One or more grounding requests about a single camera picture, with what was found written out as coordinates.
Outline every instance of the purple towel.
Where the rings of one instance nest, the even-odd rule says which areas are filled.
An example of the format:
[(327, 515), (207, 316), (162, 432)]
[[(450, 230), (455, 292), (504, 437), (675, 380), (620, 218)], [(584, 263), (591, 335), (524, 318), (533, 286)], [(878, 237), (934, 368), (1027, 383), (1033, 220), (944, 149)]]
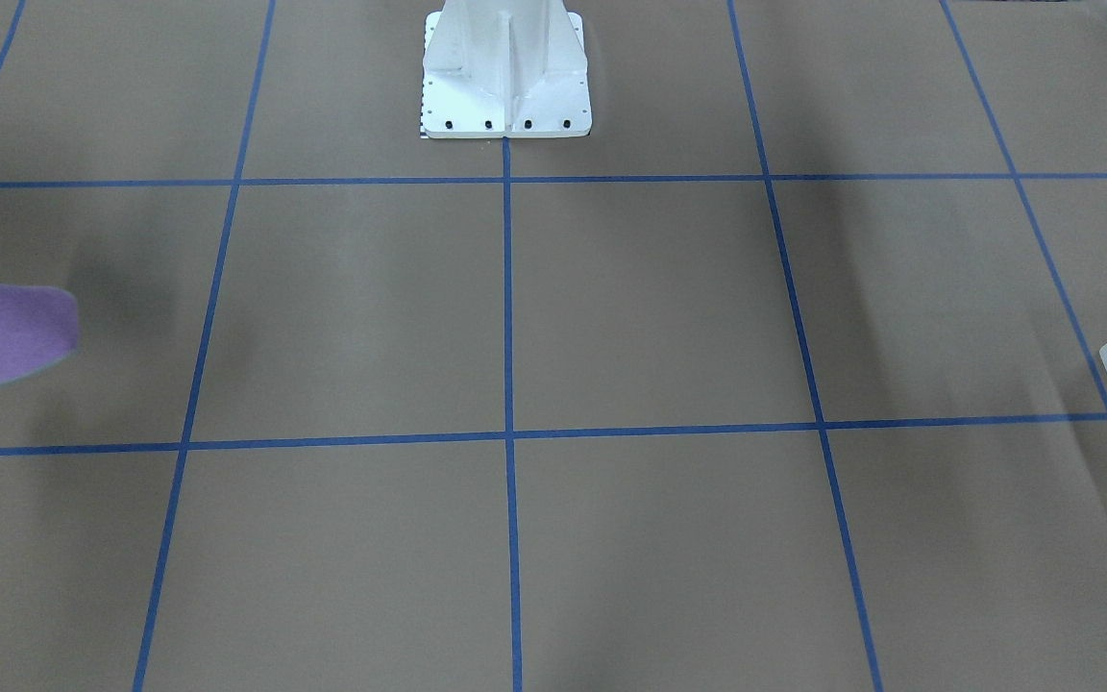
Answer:
[(66, 358), (79, 332), (73, 295), (44, 286), (0, 283), (0, 384)]

